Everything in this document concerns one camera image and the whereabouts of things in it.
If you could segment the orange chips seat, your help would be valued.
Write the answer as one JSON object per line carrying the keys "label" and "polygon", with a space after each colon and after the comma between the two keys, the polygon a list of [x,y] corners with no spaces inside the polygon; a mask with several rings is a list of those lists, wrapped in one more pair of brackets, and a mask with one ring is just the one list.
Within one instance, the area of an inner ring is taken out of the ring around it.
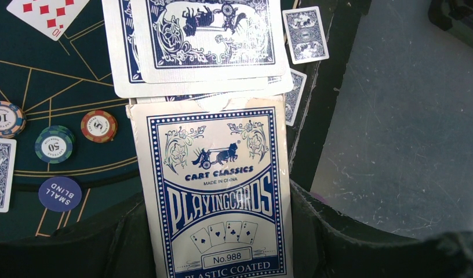
{"label": "orange chips seat", "polygon": [[90,111],[81,120],[82,134],[96,143],[112,141],[117,131],[117,120],[103,110]]}

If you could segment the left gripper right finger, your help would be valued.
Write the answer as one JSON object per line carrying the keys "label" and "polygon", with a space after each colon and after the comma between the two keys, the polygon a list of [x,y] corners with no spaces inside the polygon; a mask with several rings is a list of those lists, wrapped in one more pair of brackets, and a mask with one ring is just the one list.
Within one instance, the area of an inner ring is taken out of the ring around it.
{"label": "left gripper right finger", "polygon": [[423,240],[342,214],[290,183],[295,277],[473,277],[473,232]]}

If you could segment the teal chips seat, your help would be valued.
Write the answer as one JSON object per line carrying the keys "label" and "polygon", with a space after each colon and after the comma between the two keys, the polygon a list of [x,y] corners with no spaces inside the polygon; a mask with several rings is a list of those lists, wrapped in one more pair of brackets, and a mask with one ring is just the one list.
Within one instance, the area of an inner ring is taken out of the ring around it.
{"label": "teal chips seat", "polygon": [[58,164],[67,160],[73,153],[75,136],[62,125],[46,127],[35,141],[35,153],[40,160]]}

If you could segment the pink chips seat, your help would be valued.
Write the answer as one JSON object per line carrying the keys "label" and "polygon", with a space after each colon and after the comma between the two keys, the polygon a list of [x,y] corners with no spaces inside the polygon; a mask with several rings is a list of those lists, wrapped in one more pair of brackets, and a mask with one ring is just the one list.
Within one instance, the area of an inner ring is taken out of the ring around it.
{"label": "pink chips seat", "polygon": [[25,113],[18,106],[0,101],[0,138],[13,138],[21,133],[26,126]]}

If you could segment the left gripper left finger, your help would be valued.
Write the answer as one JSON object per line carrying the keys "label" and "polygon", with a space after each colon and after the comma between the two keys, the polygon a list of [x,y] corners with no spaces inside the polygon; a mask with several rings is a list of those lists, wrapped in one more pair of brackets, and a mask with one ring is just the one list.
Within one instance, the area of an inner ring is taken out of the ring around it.
{"label": "left gripper left finger", "polygon": [[0,242],[0,277],[155,277],[142,193],[56,230]]}

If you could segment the dealt card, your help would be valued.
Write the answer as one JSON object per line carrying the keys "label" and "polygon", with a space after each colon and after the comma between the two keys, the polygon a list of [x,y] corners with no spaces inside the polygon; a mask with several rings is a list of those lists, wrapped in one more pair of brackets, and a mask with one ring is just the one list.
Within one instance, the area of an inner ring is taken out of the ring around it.
{"label": "dealt card", "polygon": [[285,94],[285,119],[288,126],[293,126],[300,105],[307,75],[291,69],[293,89]]}
{"label": "dealt card", "polygon": [[293,64],[329,58],[326,36],[318,6],[282,12]]}

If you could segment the blue playing card deck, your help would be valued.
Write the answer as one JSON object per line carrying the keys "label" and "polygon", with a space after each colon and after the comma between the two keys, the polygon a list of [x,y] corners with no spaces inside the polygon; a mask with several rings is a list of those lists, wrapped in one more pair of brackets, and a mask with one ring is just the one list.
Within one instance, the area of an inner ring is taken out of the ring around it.
{"label": "blue playing card deck", "polygon": [[102,8],[114,89],[129,100],[155,277],[293,277],[289,62],[280,76],[146,82],[130,3]]}

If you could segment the playing card being pulled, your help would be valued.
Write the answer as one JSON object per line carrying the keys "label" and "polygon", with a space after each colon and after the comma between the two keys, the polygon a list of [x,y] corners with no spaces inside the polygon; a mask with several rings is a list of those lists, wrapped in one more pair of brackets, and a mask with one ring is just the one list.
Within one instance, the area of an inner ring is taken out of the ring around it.
{"label": "playing card being pulled", "polygon": [[288,61],[279,1],[131,1],[143,79],[280,76]]}

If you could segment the dealt card seat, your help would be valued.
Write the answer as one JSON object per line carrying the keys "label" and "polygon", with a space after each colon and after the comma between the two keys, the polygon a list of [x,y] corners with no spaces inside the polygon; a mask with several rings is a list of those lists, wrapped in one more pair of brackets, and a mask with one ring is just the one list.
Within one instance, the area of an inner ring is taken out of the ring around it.
{"label": "dealt card seat", "polygon": [[16,140],[0,138],[0,213],[9,211]]}

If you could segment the purple small blind button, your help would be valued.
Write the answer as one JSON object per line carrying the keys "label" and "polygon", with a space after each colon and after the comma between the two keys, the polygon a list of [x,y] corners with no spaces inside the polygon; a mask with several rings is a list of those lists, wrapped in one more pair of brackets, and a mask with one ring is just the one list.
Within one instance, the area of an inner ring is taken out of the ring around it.
{"label": "purple small blind button", "polygon": [[66,212],[79,205],[82,199],[82,189],[72,178],[56,176],[42,183],[38,197],[48,210]]}

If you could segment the ten of diamonds card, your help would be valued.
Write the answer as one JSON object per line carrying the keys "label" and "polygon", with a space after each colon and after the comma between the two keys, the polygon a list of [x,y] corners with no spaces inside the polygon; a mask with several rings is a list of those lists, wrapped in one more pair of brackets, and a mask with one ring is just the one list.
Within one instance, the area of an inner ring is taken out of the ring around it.
{"label": "ten of diamonds card", "polygon": [[6,10],[53,41],[58,41],[88,2],[88,0],[13,0]]}

